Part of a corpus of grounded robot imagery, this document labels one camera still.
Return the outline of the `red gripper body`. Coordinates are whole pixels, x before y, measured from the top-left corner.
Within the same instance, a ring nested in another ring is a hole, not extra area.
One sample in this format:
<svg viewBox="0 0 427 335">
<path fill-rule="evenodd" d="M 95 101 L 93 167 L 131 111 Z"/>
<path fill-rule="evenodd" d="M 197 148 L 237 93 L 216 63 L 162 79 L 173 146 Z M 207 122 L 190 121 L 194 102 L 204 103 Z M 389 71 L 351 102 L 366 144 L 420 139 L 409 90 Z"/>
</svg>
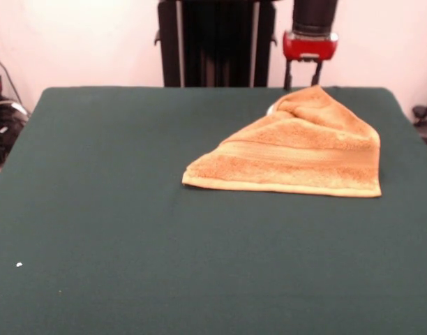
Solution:
<svg viewBox="0 0 427 335">
<path fill-rule="evenodd" d="M 283 54 L 291 61 L 328 61 L 338 47 L 338 34 L 307 36 L 285 31 L 283 34 Z"/>
</svg>

